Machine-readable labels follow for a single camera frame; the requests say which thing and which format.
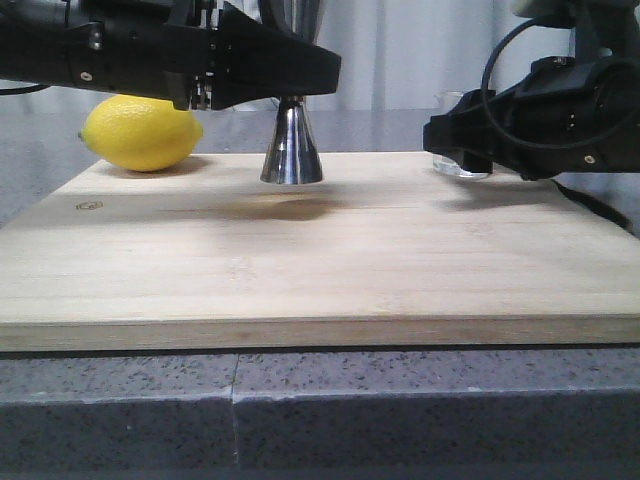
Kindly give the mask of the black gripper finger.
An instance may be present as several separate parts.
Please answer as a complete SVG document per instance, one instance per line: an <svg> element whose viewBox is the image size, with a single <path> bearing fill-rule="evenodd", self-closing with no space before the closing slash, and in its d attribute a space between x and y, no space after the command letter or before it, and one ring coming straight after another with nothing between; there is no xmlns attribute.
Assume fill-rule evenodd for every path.
<svg viewBox="0 0 640 480"><path fill-rule="evenodd" d="M210 108L337 90L341 57L316 44L321 2L261 2L260 21L226 2L216 29Z"/></svg>

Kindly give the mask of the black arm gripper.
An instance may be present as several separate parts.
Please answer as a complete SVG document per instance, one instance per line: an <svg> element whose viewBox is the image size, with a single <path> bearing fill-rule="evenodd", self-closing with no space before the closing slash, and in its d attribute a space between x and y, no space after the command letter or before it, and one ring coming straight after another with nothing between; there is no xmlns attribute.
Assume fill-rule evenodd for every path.
<svg viewBox="0 0 640 480"><path fill-rule="evenodd" d="M423 127L423 149L464 170L495 165L529 180L560 173L639 171L639 64L606 58L539 62L514 90L514 147L486 118L479 89Z"/></svg>
<svg viewBox="0 0 640 480"><path fill-rule="evenodd" d="M52 86L209 107L215 1L4 1L2 95Z"/></svg>

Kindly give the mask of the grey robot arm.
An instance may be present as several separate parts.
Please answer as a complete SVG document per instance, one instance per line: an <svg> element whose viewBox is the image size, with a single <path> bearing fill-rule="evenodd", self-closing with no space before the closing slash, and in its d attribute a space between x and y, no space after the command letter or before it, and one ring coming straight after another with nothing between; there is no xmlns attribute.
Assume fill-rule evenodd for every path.
<svg viewBox="0 0 640 480"><path fill-rule="evenodd" d="M639 170L639 24L636 1L521 1L481 85L423 128L425 151L472 173L494 165L525 180ZM519 83L489 87L502 51L531 27L570 30L574 52L531 64Z"/></svg>

